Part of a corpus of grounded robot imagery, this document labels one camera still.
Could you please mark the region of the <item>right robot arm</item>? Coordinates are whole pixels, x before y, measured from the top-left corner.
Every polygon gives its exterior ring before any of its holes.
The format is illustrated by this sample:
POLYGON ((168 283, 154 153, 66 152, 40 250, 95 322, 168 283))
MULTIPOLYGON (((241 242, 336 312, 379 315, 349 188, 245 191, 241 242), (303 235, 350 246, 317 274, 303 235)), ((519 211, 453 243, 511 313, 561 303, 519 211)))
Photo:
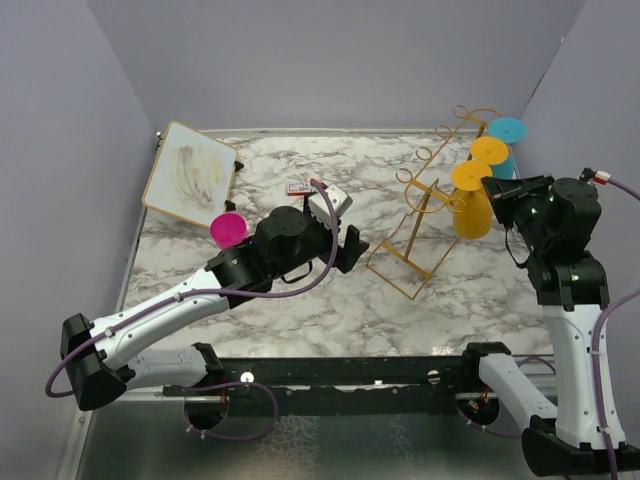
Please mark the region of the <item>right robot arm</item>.
POLYGON ((499 223, 516 229, 529 250, 520 266, 549 329, 557 400, 546 398, 498 343, 468 344, 461 383, 497 395, 521 431, 523 454, 536 476, 616 479, 637 471, 639 450, 627 442, 614 401, 606 323, 639 293, 612 301, 605 269, 587 250, 602 213, 598 186, 626 185, 589 168, 577 179, 485 177, 482 184, 499 223))

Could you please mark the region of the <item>gold wire glass rack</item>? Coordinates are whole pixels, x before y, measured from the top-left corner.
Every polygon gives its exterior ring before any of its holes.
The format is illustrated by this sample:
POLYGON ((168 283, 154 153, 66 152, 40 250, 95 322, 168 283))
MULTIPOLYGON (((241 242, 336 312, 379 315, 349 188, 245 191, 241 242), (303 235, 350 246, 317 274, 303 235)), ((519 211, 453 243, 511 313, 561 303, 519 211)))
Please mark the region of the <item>gold wire glass rack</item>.
POLYGON ((416 299, 451 251, 470 240, 458 236, 453 227, 451 173, 457 165, 474 160, 472 142, 486 136, 489 124, 503 116, 491 107, 455 106, 455 123, 436 127, 434 143, 415 151, 420 164, 396 173, 408 211, 374 247, 366 267, 407 299, 416 299))

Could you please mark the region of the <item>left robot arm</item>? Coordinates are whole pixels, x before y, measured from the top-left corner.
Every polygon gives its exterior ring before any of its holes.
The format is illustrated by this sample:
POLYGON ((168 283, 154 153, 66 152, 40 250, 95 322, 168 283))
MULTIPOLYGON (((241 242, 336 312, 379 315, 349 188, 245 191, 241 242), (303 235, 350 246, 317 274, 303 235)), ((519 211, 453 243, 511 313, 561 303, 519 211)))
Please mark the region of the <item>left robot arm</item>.
POLYGON ((346 274, 369 245, 350 225, 338 240, 340 221, 318 220, 291 206, 272 210, 240 244, 221 250, 173 288, 128 310, 87 319, 78 313, 62 324, 58 372, 67 375, 82 411, 104 407, 125 392, 185 385, 206 395, 223 377, 211 346, 156 350, 154 344, 190 324, 253 298, 276 298, 273 283, 320 259, 346 274))

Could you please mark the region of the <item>pink plastic wine glass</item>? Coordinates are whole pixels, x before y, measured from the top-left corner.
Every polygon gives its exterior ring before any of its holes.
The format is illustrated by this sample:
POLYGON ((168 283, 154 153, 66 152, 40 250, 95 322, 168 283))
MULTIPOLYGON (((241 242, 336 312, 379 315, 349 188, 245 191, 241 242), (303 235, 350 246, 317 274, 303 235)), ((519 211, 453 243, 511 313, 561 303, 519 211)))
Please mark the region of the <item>pink plastic wine glass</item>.
POLYGON ((246 221, 234 212, 223 213, 216 217, 209 227, 209 232, 220 249, 236 246, 248 236, 246 221))

